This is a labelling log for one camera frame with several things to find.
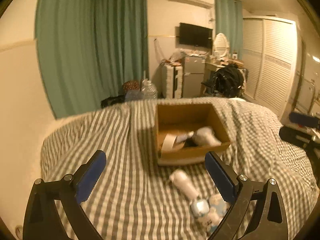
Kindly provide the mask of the blue floral tissue pack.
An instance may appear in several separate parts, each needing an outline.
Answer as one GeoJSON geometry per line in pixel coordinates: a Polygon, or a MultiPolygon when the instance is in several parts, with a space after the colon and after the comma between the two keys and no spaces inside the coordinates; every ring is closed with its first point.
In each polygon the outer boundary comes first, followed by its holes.
{"type": "Polygon", "coordinates": [[[195,218],[204,227],[206,233],[213,233],[226,215],[230,204],[225,202],[220,194],[214,194],[206,200],[210,205],[209,213],[195,218]]]}

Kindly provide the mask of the white plush toy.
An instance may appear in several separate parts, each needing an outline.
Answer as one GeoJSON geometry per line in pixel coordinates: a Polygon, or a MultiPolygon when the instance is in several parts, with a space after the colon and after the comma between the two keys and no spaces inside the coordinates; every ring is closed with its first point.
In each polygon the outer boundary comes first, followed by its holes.
{"type": "Polygon", "coordinates": [[[220,146],[222,142],[216,138],[213,129],[210,126],[201,127],[193,132],[192,136],[188,138],[196,146],[220,146]]]}

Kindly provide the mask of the white bottle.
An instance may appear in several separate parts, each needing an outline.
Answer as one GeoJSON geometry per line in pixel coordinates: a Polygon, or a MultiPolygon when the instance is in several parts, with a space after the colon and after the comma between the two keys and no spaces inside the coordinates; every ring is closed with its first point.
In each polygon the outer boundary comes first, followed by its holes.
{"type": "Polygon", "coordinates": [[[169,176],[169,180],[188,198],[189,201],[192,202],[200,197],[200,193],[195,189],[191,179],[183,170],[177,169],[172,172],[169,176]]]}

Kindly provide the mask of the black tape roll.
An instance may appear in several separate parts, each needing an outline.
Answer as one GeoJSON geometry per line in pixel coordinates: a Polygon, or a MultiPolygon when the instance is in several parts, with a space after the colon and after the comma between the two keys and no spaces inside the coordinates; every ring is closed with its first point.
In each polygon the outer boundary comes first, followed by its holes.
{"type": "Polygon", "coordinates": [[[197,147],[192,141],[188,141],[193,132],[183,133],[179,135],[167,134],[161,144],[160,152],[178,151],[183,148],[197,147]]]}

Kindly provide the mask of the white earbuds case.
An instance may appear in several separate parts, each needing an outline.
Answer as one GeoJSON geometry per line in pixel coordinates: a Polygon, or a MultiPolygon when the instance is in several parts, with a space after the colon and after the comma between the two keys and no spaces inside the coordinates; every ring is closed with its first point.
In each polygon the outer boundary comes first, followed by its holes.
{"type": "Polygon", "coordinates": [[[194,217],[203,217],[210,211],[210,205],[206,199],[195,199],[190,204],[190,210],[194,217]]]}

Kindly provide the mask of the white louvered wardrobe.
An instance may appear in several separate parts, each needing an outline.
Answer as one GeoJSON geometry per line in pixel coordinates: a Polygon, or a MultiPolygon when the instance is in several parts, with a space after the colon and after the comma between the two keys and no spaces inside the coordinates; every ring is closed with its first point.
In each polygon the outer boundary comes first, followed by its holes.
{"type": "Polygon", "coordinates": [[[245,98],[281,119],[289,102],[297,66],[295,21],[269,16],[243,18],[245,98]]]}

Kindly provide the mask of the black clothes on chair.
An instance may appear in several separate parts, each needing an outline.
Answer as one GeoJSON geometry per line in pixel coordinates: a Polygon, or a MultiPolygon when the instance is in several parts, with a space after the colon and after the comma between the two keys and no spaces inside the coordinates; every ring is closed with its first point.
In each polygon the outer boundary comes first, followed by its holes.
{"type": "Polygon", "coordinates": [[[246,90],[247,70],[231,63],[219,68],[202,82],[204,92],[222,98],[243,98],[246,90]]]}

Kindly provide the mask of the grey checkered bed cover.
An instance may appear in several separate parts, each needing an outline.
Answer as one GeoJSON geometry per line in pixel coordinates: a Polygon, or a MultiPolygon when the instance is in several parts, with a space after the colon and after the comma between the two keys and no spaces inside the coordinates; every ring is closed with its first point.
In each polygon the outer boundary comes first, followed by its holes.
{"type": "MultiPolygon", "coordinates": [[[[221,155],[225,163],[251,180],[278,182],[293,239],[319,196],[306,153],[280,139],[281,123],[266,107],[222,98],[163,100],[165,105],[192,103],[209,103],[217,110],[231,140],[221,155]]],[[[206,238],[186,198],[169,184],[174,168],[157,164],[153,128],[158,104],[133,101],[73,116],[43,141],[45,181],[74,173],[97,150],[106,153],[106,168],[82,205],[104,239],[206,238]]]]}

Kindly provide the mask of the wooden dressing table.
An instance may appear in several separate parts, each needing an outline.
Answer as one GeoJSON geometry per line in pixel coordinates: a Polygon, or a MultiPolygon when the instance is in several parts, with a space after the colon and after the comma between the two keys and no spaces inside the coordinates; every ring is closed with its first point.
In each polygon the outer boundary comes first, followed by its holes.
{"type": "Polygon", "coordinates": [[[204,81],[207,81],[212,72],[216,72],[218,69],[229,66],[231,64],[235,64],[238,67],[245,77],[245,80],[248,77],[248,70],[244,67],[244,63],[240,60],[229,59],[228,61],[214,61],[214,62],[206,62],[204,64],[204,81]]]}

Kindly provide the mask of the oval white vanity mirror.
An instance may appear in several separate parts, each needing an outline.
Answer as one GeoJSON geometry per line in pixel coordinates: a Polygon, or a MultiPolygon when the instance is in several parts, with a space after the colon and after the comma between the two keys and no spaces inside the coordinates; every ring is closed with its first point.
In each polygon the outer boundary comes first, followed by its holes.
{"type": "Polygon", "coordinates": [[[229,56],[229,42],[225,34],[218,33],[213,40],[213,55],[216,60],[224,60],[229,56]]]}

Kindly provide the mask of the cardboard box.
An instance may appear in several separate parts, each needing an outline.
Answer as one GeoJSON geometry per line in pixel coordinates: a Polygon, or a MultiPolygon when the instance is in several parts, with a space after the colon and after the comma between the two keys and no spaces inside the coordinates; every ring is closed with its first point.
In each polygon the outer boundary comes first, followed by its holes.
{"type": "Polygon", "coordinates": [[[225,126],[210,103],[157,105],[155,141],[160,166],[201,163],[207,152],[220,153],[231,144],[225,126]]]}

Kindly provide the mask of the silver mini fridge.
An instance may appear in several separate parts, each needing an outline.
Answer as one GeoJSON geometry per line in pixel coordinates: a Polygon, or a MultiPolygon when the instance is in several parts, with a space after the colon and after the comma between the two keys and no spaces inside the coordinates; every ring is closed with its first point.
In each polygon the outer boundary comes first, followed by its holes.
{"type": "Polygon", "coordinates": [[[185,56],[183,63],[184,98],[196,98],[200,95],[201,83],[204,78],[205,60],[199,56],[185,56]]]}

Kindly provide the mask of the small green curtain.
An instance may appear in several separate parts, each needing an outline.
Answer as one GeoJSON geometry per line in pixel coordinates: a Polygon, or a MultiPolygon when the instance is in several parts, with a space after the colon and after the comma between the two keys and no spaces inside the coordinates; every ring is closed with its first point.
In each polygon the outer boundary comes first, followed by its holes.
{"type": "Polygon", "coordinates": [[[243,14],[240,0],[215,0],[216,33],[223,33],[229,42],[229,52],[242,59],[243,14]]]}

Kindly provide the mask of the white suitcase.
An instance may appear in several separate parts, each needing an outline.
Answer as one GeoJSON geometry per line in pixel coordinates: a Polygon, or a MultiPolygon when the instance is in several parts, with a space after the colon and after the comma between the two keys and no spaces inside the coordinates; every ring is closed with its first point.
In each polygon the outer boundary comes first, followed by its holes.
{"type": "Polygon", "coordinates": [[[180,99],[183,88],[183,67],[164,64],[162,70],[162,94],[166,99],[180,99]]]}

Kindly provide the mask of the large clear water jug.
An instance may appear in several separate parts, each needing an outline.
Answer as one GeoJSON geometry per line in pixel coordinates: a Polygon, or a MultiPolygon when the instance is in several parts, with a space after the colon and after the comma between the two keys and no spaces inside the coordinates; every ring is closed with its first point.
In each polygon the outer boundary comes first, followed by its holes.
{"type": "Polygon", "coordinates": [[[141,93],[143,99],[157,99],[158,96],[156,86],[148,79],[142,81],[141,93]]]}

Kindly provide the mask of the brown patterned bag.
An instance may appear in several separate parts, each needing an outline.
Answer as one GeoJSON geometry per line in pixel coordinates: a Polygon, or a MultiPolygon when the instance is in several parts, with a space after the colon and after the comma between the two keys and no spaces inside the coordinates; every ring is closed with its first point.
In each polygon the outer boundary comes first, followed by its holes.
{"type": "Polygon", "coordinates": [[[127,93],[131,90],[140,90],[140,82],[137,80],[130,80],[125,83],[123,83],[123,91],[124,93],[127,93]]]}

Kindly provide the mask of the large green curtain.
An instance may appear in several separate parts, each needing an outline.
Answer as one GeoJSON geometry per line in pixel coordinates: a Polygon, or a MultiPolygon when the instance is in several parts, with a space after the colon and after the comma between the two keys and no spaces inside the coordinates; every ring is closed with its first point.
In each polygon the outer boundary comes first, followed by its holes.
{"type": "Polygon", "coordinates": [[[147,0],[38,0],[35,38],[56,118],[97,110],[149,75],[147,0]]]}

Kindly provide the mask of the black wall television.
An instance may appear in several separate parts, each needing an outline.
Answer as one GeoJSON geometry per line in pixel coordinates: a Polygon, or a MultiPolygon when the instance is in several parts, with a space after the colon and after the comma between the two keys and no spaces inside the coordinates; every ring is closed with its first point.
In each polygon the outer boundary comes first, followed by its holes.
{"type": "Polygon", "coordinates": [[[213,30],[199,25],[180,23],[179,44],[212,48],[213,30]]]}

